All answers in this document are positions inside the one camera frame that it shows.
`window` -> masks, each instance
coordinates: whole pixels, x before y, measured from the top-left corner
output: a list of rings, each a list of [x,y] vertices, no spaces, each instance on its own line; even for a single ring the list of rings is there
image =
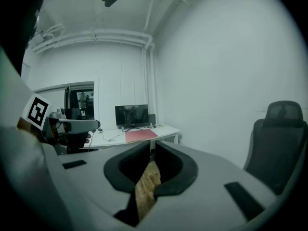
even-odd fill
[[[73,111],[72,119],[94,119],[94,86],[66,88],[65,108]]]

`black rubber pad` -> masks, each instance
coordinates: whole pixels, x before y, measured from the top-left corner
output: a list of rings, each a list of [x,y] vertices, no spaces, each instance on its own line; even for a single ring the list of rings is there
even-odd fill
[[[228,183],[224,185],[233,200],[236,202],[247,220],[258,216],[264,211],[263,207],[250,195],[248,191],[238,182]]]
[[[79,161],[70,162],[70,163],[66,163],[66,164],[62,164],[62,165],[65,169],[69,169],[69,168],[78,167],[78,166],[81,166],[81,165],[84,165],[84,164],[86,164],[85,161],[79,160]]]

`black office chair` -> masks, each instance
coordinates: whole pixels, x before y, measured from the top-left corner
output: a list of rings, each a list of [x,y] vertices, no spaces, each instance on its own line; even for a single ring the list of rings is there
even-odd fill
[[[265,119],[254,124],[253,150],[246,171],[281,194],[304,149],[307,130],[298,103],[271,103]]]

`desk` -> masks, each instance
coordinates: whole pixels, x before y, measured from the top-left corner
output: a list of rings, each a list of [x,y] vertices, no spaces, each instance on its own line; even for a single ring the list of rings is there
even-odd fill
[[[150,139],[150,141],[157,141],[157,140],[163,140],[166,138],[174,137],[174,143],[179,143],[179,132],[180,130],[170,127],[170,126],[162,126],[157,128],[151,128],[151,130],[157,134],[156,138]],[[103,132],[96,131],[93,135],[92,132],[90,143],[85,144],[82,149],[107,149],[109,147],[113,147],[116,145],[123,145],[128,144],[125,141],[125,133],[122,132],[121,129],[117,130],[107,130]],[[108,142],[107,140],[114,138],[114,141]]]

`speaker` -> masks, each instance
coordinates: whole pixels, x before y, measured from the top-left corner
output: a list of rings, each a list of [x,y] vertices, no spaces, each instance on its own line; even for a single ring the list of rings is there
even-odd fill
[[[149,122],[152,125],[156,125],[156,115],[155,114],[149,114]]]

